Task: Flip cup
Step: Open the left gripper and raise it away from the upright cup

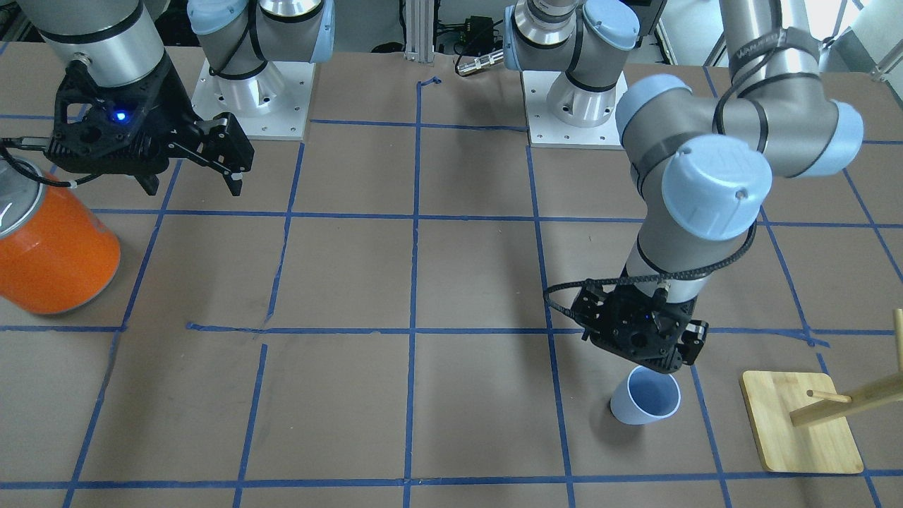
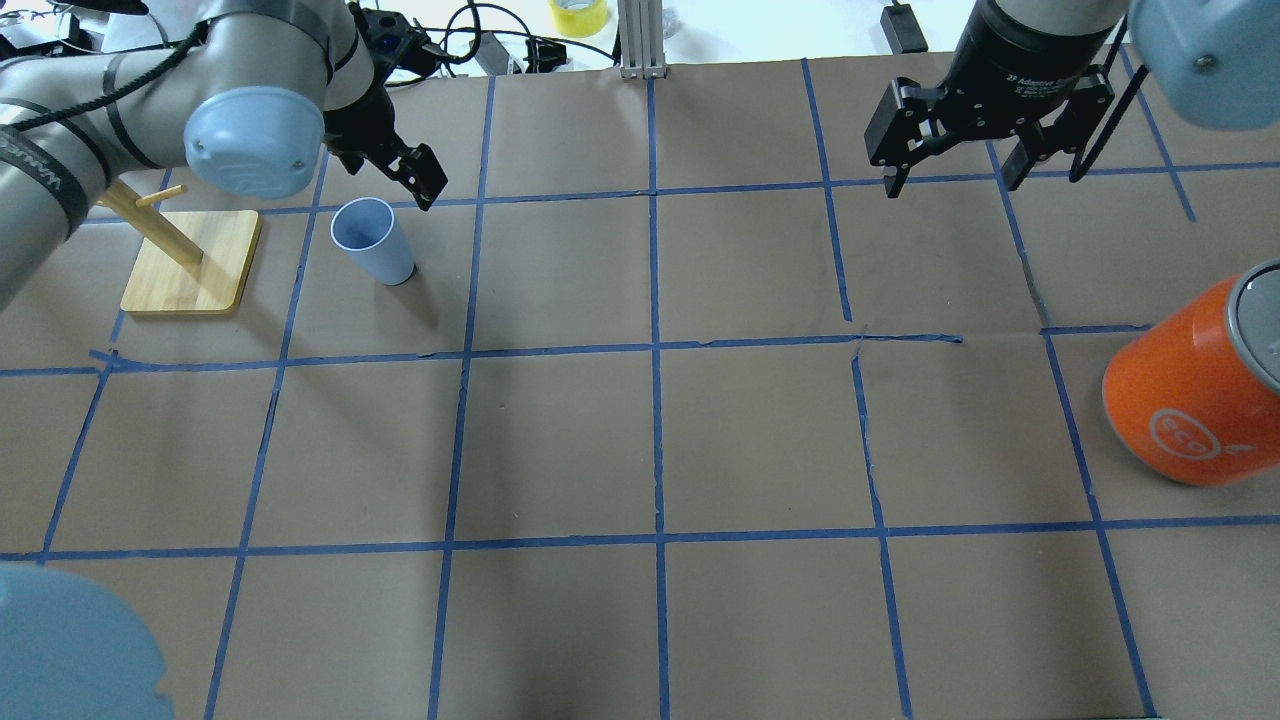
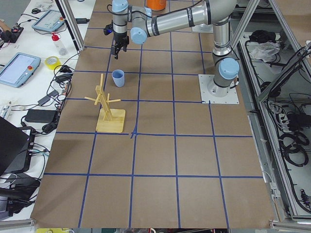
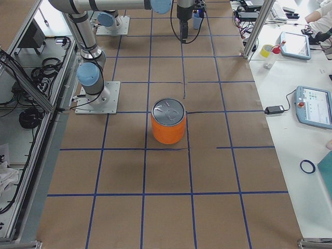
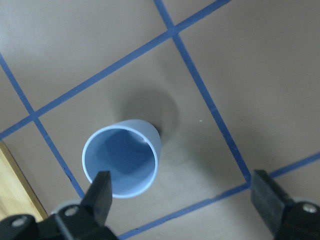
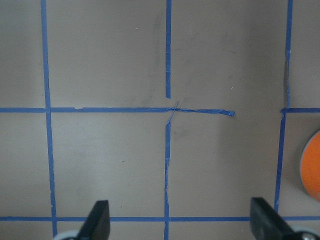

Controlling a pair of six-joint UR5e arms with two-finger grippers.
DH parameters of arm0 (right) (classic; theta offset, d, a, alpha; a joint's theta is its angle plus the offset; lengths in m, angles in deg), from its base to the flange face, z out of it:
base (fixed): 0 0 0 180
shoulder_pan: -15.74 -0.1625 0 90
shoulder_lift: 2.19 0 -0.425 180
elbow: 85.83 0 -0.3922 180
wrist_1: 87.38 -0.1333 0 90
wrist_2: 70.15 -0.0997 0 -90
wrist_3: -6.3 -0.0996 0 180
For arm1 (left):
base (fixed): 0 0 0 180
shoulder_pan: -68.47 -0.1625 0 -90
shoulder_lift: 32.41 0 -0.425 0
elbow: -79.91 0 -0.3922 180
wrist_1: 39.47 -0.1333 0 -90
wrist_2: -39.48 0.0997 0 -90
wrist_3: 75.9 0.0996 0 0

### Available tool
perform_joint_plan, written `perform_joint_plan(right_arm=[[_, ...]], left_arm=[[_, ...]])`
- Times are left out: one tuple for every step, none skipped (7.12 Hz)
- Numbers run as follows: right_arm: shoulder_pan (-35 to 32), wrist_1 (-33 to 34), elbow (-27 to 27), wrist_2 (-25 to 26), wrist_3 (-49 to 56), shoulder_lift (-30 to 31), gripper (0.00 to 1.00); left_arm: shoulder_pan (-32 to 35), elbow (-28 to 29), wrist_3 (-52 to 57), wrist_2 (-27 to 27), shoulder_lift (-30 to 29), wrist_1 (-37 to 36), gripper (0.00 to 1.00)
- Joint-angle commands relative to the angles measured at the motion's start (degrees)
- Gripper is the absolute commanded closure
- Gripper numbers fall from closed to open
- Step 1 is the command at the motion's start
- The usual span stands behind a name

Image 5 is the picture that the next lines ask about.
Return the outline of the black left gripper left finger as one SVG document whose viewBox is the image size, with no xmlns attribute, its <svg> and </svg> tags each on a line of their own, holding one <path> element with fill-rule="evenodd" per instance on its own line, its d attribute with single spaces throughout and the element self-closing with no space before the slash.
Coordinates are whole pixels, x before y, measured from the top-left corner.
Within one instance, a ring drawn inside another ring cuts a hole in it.
<svg viewBox="0 0 320 240">
<path fill-rule="evenodd" d="M 51 240 L 111 240 L 113 232 L 105 226 L 112 205 L 109 171 L 100 171 L 81 200 L 70 200 L 56 207 L 55 230 Z"/>
</svg>

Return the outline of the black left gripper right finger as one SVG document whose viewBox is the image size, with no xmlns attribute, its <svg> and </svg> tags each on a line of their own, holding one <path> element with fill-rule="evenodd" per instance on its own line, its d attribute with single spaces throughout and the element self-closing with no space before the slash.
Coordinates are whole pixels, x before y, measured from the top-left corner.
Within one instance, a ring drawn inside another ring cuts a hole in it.
<svg viewBox="0 0 320 240">
<path fill-rule="evenodd" d="M 274 240 L 318 240 L 320 206 L 292 198 L 265 170 L 252 173 L 250 200 Z"/>
</svg>

